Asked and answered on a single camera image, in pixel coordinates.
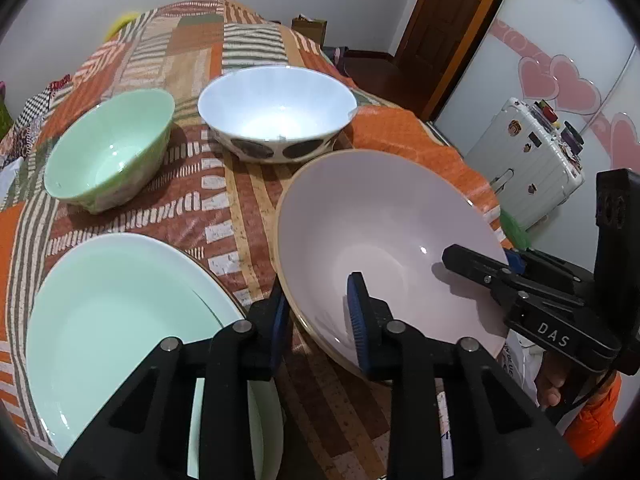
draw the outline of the wooden door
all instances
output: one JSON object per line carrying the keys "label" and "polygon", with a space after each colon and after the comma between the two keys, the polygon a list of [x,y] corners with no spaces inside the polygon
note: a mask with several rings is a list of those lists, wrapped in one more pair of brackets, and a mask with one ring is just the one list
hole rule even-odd
{"label": "wooden door", "polygon": [[[495,1],[418,0],[396,53],[396,65],[430,95],[440,83],[454,55],[460,54],[465,34],[469,33],[472,21],[478,20],[481,3],[487,3],[481,20],[484,22],[490,7],[497,9]],[[480,29],[478,27],[476,35],[481,38],[486,29]]]}

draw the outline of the mint green plate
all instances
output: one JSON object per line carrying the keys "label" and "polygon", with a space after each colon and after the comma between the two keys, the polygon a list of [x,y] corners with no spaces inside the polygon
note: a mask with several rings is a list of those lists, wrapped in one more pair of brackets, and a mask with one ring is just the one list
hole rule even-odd
{"label": "mint green plate", "polygon": [[[70,250],[36,295],[26,348],[31,394],[56,449],[69,450],[161,339],[210,338],[238,319],[238,304],[206,270],[154,238],[105,234]],[[195,478],[203,387],[199,381],[191,417]],[[252,383],[249,400],[256,478],[274,480],[283,433],[273,381]]]}
{"label": "mint green plate", "polygon": [[124,92],[92,108],[53,148],[47,192],[94,214],[128,202],[160,167],[174,109],[174,98],[159,88]]}

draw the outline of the table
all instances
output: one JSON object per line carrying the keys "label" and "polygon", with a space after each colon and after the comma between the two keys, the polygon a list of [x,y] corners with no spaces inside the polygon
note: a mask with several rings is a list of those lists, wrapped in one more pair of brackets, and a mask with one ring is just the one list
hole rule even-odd
{"label": "table", "polygon": [[[484,214],[500,240],[495,195],[458,153],[407,110],[340,76],[319,47],[232,0],[191,0],[150,10],[103,44],[52,97],[36,149],[0,211],[0,398],[53,468],[60,457],[42,427],[26,375],[25,344],[34,295],[70,248],[108,232],[153,236],[207,267],[245,307],[270,293],[278,199],[300,165],[259,166],[224,150],[197,111],[200,91],[221,74],[290,64],[348,85],[360,110],[338,149],[397,153],[449,180]],[[44,190],[44,165],[66,128],[100,101],[137,88],[165,88],[176,109],[158,174],[131,202],[92,216]],[[332,362],[294,324],[276,377],[286,415],[281,479],[375,479],[385,473],[390,390]]]}

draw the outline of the light green bowl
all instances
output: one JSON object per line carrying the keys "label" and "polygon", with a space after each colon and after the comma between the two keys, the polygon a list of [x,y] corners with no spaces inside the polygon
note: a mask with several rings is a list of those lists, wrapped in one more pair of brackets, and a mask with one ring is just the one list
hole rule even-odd
{"label": "light green bowl", "polygon": [[124,92],[80,117],[53,148],[47,192],[96,214],[131,200],[160,167],[175,102],[169,92]]}

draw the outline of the human hand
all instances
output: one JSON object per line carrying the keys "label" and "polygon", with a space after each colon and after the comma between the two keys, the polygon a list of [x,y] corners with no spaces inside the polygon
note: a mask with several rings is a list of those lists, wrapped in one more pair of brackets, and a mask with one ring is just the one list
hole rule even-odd
{"label": "human hand", "polygon": [[[538,391],[538,402],[541,407],[555,406],[560,402],[560,388],[564,385],[572,362],[562,354],[546,351],[542,356],[542,364],[536,376],[536,389]],[[587,404],[597,404],[609,393],[609,389],[615,381],[617,374],[611,374],[610,378],[598,389],[598,391],[587,400]],[[595,386],[604,374],[593,376],[590,388]]]}

